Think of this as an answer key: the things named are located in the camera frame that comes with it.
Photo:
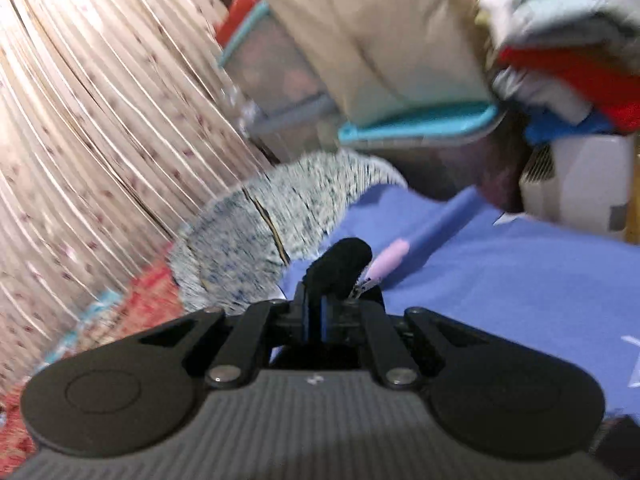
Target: curtain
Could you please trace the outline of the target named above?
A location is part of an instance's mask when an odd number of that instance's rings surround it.
[[[225,117],[219,0],[0,0],[0,390],[267,167]]]

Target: gray knitted fabric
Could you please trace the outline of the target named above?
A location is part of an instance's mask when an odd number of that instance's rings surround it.
[[[346,209],[375,184],[405,186],[389,164],[353,152],[317,152],[274,168],[210,203],[168,256],[188,312],[206,306],[243,312],[277,295],[286,264],[273,233],[247,195],[268,213],[291,260],[311,258]]]

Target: beige pleated curtain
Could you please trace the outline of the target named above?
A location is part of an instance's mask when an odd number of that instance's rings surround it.
[[[266,167],[225,116],[219,0],[0,0],[0,390]]]

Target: beige bag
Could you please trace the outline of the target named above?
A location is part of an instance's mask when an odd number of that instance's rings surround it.
[[[347,117],[488,102],[460,0],[267,0]]]

